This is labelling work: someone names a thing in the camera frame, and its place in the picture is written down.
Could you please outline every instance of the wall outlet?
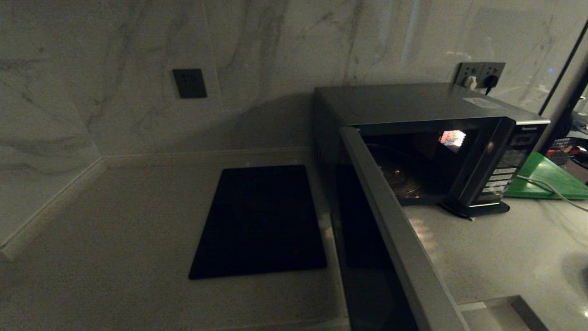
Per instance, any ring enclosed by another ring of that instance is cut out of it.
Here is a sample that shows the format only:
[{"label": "wall outlet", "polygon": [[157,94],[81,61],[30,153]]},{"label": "wall outlet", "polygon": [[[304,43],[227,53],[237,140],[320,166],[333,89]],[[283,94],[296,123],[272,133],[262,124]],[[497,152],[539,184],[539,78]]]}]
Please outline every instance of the wall outlet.
[{"label": "wall outlet", "polygon": [[486,79],[490,76],[496,76],[500,79],[502,71],[505,69],[504,62],[485,62],[480,75],[478,76],[478,88],[487,88]]},{"label": "wall outlet", "polygon": [[500,79],[505,65],[504,62],[463,62],[459,65],[455,84],[465,87],[467,78],[474,76],[477,81],[476,88],[487,88],[488,77],[494,75]]},{"label": "wall outlet", "polygon": [[480,77],[484,62],[463,62],[459,65],[457,75],[455,76],[455,84],[464,86],[468,77],[474,76],[476,79]]}]

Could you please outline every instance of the black cutting board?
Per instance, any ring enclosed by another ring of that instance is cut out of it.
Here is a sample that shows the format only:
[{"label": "black cutting board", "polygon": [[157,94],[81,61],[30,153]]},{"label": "black cutting board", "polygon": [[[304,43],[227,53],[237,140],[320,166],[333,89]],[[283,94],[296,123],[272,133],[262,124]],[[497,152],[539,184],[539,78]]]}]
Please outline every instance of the black cutting board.
[{"label": "black cutting board", "polygon": [[303,165],[222,171],[190,279],[326,265]]}]

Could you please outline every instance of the label sticker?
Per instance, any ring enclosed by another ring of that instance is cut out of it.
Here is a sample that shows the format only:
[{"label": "label sticker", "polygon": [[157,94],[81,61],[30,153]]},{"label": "label sticker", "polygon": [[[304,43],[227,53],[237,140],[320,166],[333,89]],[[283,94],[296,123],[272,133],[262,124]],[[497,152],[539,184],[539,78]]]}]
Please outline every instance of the label sticker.
[{"label": "label sticker", "polygon": [[486,99],[482,99],[482,98],[464,98],[464,100],[467,102],[471,102],[472,104],[474,104],[478,107],[482,107],[482,108],[488,108],[488,109],[502,108],[501,105],[495,104],[493,102],[490,102],[490,101],[488,101]]}]

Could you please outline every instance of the green cutting board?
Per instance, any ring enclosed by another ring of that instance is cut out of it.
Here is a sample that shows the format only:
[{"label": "green cutting board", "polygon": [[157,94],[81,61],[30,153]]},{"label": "green cutting board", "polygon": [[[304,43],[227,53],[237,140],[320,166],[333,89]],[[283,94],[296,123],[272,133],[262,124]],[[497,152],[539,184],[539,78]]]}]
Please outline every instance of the green cutting board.
[{"label": "green cutting board", "polygon": [[[588,199],[588,186],[537,152],[531,153],[519,175],[545,181],[568,199]],[[557,194],[520,178],[513,180],[505,197],[560,198]]]}]

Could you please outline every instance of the baseboard trim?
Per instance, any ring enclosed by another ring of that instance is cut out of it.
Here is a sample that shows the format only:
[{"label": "baseboard trim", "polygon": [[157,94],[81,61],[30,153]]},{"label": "baseboard trim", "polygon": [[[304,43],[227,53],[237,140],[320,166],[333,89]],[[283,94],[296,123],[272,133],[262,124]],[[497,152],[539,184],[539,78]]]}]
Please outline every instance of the baseboard trim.
[{"label": "baseboard trim", "polygon": [[104,171],[106,171],[106,163],[102,158],[99,158],[49,199],[0,246],[0,262],[14,261],[18,254],[43,232],[47,224]]},{"label": "baseboard trim", "polygon": [[251,150],[203,151],[194,153],[166,153],[146,155],[103,156],[108,168],[153,167],[153,166],[188,166],[198,163],[210,163],[219,158],[239,157],[243,155],[284,154],[286,157],[302,156],[311,151],[310,147],[263,148]]}]

